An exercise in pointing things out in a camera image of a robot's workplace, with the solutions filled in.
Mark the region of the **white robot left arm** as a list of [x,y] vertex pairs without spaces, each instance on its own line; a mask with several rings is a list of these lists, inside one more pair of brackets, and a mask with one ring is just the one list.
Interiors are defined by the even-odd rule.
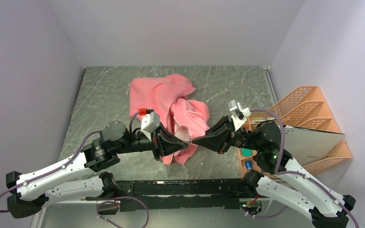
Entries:
[[155,159],[186,149],[187,142],[169,133],[163,125],[149,136],[132,134],[118,121],[109,123],[99,138],[53,165],[27,174],[6,175],[11,192],[9,213],[16,219],[36,214],[44,207],[75,198],[110,200],[119,193],[113,174],[105,170],[120,162],[119,154],[152,151]]

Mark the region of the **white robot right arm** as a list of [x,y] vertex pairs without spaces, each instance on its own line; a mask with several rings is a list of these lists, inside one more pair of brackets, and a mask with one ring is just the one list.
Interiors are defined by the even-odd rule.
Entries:
[[263,121],[252,131],[236,128],[233,122],[233,118],[221,118],[192,143],[218,154],[230,147],[256,151],[252,159],[261,171],[248,170],[241,178],[246,196],[276,200],[305,216],[316,228],[346,228],[349,220],[359,227],[351,213],[355,198],[329,189],[285,150],[285,130],[280,120]]

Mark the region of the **pink zip-up jacket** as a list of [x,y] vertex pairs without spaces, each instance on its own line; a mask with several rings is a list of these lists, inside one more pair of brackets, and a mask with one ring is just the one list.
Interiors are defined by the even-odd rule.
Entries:
[[194,91],[191,81],[180,74],[136,78],[129,85],[129,117],[139,109],[153,109],[177,138],[188,142],[204,136],[209,129],[209,108],[189,99]]

